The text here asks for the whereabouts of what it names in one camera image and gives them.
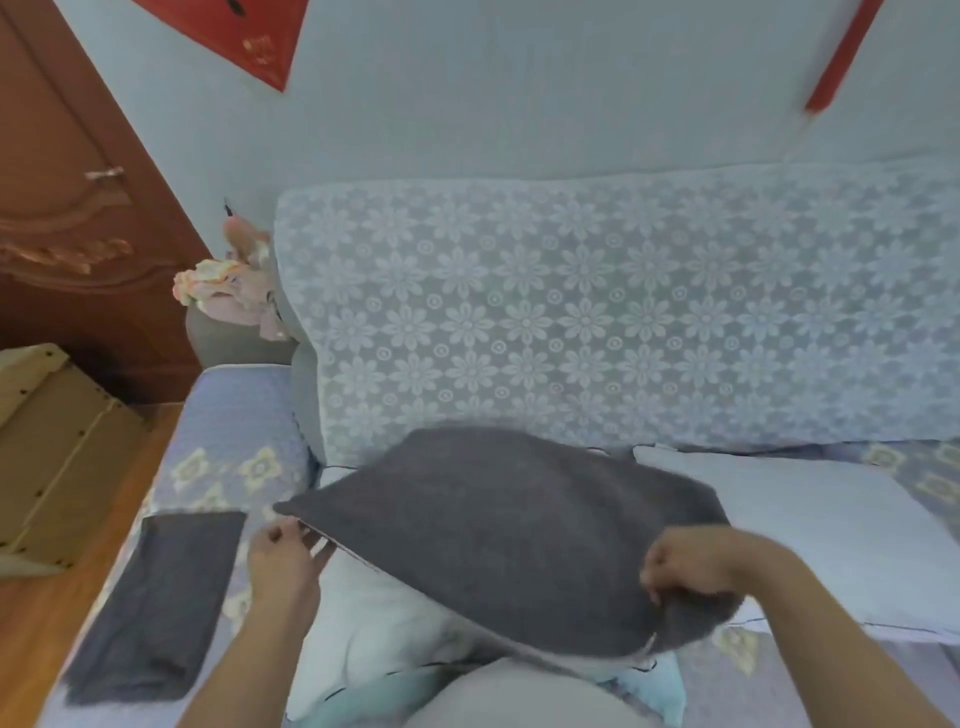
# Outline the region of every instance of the red decoration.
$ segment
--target red decoration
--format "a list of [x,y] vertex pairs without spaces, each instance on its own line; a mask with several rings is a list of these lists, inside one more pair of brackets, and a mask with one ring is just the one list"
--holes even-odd
[[133,0],[167,25],[282,91],[309,0]]
[[820,82],[813,89],[813,94],[806,102],[804,110],[809,114],[817,114],[825,110],[836,96],[840,84],[843,83],[853,64],[853,58],[856,52],[860,50],[860,44],[867,36],[867,31],[874,23],[876,14],[880,11],[883,0],[861,0],[860,7],[853,16],[850,28],[847,34],[843,36],[840,45],[833,52],[833,58],[827,65],[827,70],[820,77]]

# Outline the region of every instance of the white wall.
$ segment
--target white wall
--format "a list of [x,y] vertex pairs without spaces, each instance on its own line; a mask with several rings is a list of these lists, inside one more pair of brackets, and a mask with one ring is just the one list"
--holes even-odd
[[[130,0],[56,0],[204,241],[222,201],[780,158],[858,0],[312,0],[279,94]],[[797,160],[960,152],[960,2],[888,0]]]

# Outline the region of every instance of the white pillow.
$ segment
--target white pillow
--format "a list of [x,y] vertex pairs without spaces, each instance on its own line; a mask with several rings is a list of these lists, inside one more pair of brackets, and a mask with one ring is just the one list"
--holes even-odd
[[[319,485],[352,471],[326,468]],[[398,670],[462,660],[473,649],[456,615],[342,550],[326,565],[320,588],[320,610],[303,641],[287,698],[291,720],[343,688]]]
[[[733,525],[795,550],[872,636],[960,643],[960,546],[881,469],[646,447],[634,458],[711,485]],[[753,599],[731,624],[770,631]]]

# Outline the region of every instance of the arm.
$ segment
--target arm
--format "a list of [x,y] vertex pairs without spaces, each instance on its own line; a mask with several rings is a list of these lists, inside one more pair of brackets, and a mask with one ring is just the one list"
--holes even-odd
[[247,559],[253,592],[243,626],[194,696],[180,728],[279,726],[306,637],[320,605],[318,578],[327,544],[310,556],[296,519],[253,537]]
[[640,576],[663,590],[753,596],[815,728],[949,728],[900,666],[867,637],[795,553],[728,526],[668,528]]

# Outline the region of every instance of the hand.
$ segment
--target hand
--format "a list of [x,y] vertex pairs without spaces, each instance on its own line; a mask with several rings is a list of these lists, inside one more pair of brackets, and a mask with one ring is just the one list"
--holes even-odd
[[780,544],[731,526],[667,528],[647,551],[640,583],[657,604],[672,589],[743,596],[760,562],[781,551],[786,549]]
[[320,536],[292,516],[270,523],[253,536],[247,569],[253,592],[251,612],[290,622],[305,637],[320,607],[320,572],[336,545],[327,542],[316,556]]

